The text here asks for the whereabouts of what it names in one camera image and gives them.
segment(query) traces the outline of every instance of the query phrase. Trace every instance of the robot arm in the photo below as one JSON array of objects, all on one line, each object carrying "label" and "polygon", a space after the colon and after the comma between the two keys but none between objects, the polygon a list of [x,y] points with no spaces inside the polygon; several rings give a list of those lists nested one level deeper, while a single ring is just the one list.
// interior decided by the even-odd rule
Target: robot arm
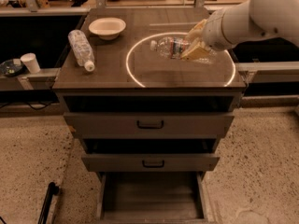
[{"label": "robot arm", "polygon": [[274,37],[299,47],[299,0],[249,0],[215,11],[202,31],[203,41],[217,51]]}]

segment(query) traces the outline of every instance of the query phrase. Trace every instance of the paper cup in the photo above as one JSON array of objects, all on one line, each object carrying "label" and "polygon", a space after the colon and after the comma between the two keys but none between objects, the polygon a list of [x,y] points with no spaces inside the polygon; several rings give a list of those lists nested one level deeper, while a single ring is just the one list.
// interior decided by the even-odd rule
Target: paper cup
[{"label": "paper cup", "polygon": [[21,61],[26,65],[30,73],[37,73],[40,71],[40,67],[34,53],[27,53],[22,55]]}]

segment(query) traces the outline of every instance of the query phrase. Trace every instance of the concrete floor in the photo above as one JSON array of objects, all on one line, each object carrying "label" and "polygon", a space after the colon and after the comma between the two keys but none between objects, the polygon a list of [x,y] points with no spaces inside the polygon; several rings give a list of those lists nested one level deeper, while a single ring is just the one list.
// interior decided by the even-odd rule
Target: concrete floor
[{"label": "concrete floor", "polygon": [[[299,223],[299,118],[294,106],[239,108],[203,182],[210,221]],[[83,149],[56,108],[0,110],[0,217],[37,223],[49,182],[48,223],[93,223],[100,183],[86,171]]]}]

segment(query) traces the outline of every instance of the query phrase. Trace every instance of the clear plastic bottle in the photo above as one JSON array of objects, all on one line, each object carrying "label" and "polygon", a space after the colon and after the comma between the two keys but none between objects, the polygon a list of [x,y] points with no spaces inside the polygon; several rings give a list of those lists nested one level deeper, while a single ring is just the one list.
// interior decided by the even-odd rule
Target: clear plastic bottle
[{"label": "clear plastic bottle", "polygon": [[80,30],[73,30],[68,34],[68,40],[74,51],[78,65],[84,66],[88,72],[92,72],[95,68],[93,49],[86,35]]},{"label": "clear plastic bottle", "polygon": [[160,56],[170,59],[180,59],[181,53],[189,47],[190,43],[181,37],[167,36],[150,42],[150,49]]}]

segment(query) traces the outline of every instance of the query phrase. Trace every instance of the drawer handle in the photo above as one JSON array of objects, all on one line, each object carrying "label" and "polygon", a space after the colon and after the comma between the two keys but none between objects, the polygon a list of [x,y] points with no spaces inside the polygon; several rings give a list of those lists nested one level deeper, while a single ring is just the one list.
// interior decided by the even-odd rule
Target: drawer handle
[{"label": "drawer handle", "polygon": [[142,121],[137,121],[137,127],[139,129],[156,129],[156,130],[160,130],[162,129],[164,126],[164,121],[161,120],[158,123],[146,123],[146,122],[142,122]]},{"label": "drawer handle", "polygon": [[163,168],[165,162],[164,161],[142,161],[142,165],[145,168]]}]

